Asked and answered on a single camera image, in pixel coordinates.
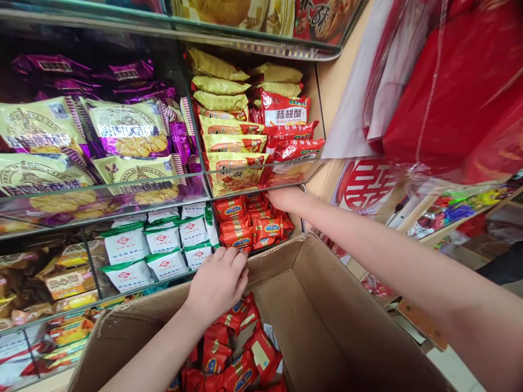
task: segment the biscuit package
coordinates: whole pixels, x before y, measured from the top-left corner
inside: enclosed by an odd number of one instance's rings
[[[209,118],[200,115],[202,134],[262,134],[265,128],[254,122]]]
[[[180,248],[174,248],[170,253],[148,255],[145,262],[154,271],[158,280],[169,279],[189,272]]]
[[[69,150],[89,156],[80,117],[71,97],[32,103],[0,103],[0,136],[8,148],[31,154]]]
[[[100,268],[119,292],[136,290],[139,287],[154,283],[145,258]]]
[[[207,152],[262,152],[265,135],[205,134],[202,136]]]
[[[209,174],[214,196],[218,197],[229,193],[258,189],[263,168],[257,166],[263,165],[268,157],[269,154],[207,153],[209,170],[221,170],[217,173]]]
[[[167,128],[159,102],[134,105],[83,100],[105,154],[126,157],[169,155]]]

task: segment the orange package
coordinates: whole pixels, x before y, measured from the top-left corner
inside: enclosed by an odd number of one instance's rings
[[[260,241],[264,238],[276,237],[283,238],[283,218],[269,218],[259,219],[254,218],[252,220],[254,233],[256,235],[256,241]]]
[[[220,223],[220,232],[242,230],[251,226],[251,216],[247,213],[238,219],[224,220]]]
[[[245,248],[252,246],[252,230],[247,228],[242,230],[226,231],[220,236],[220,242],[226,247]]]

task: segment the open cardboard box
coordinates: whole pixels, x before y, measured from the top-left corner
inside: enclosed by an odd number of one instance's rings
[[[295,238],[250,258],[248,266],[247,290],[254,292],[263,322],[273,327],[289,390],[452,390],[316,237]],[[97,392],[176,313],[189,287],[102,314],[69,391]]]

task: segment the display shelf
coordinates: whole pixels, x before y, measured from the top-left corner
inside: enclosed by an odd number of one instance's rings
[[[335,39],[322,42],[316,39],[315,28],[321,28],[331,12],[326,5],[307,7],[311,26],[308,33],[314,38],[287,38],[252,30],[221,26],[189,20],[183,17],[116,7],[83,0],[25,0],[0,2],[0,19],[10,23],[33,22],[50,26],[103,29],[118,33],[149,35],[189,42],[198,42],[260,53],[267,56],[299,60],[329,61],[336,59],[356,24],[367,0],[360,0],[350,9],[351,16],[339,26],[333,26]]]

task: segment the red packaged snack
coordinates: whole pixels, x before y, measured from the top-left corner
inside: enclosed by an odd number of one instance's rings
[[[312,139],[314,129],[319,121],[313,121],[307,125],[270,126],[266,127],[264,134],[267,135],[265,152],[274,154],[276,144],[284,140],[309,140]]]
[[[251,352],[244,352],[223,374],[226,392],[242,392],[258,378]]]
[[[243,349],[251,351],[256,369],[260,374],[260,384],[262,387],[266,387],[274,379],[282,355],[276,351],[263,332],[261,322],[258,321],[254,333],[245,342]]]
[[[238,336],[241,323],[245,320],[250,311],[251,305],[244,299],[241,299],[230,311],[220,316],[220,318],[216,320],[216,323],[232,328],[236,333],[236,336]]]
[[[276,237],[283,238],[283,218],[269,218],[252,220],[254,232],[256,234],[256,241],[264,238]]]
[[[217,200],[214,202],[214,209],[216,211],[216,219],[219,222],[239,218],[245,215],[244,198],[243,196],[236,196]]]
[[[309,97],[292,99],[261,89],[261,117],[265,126],[305,125],[310,110]]]
[[[220,223],[220,232],[242,230],[251,227],[251,216],[247,213],[239,219],[224,220]]]
[[[203,340],[202,372],[206,375],[222,373],[225,370],[227,359],[233,351],[217,340]]]
[[[224,346],[229,346],[229,329],[223,324],[213,324],[203,334],[204,339],[217,340]]]
[[[252,227],[226,231],[220,236],[220,242],[226,247],[245,248],[252,245],[252,232]]]

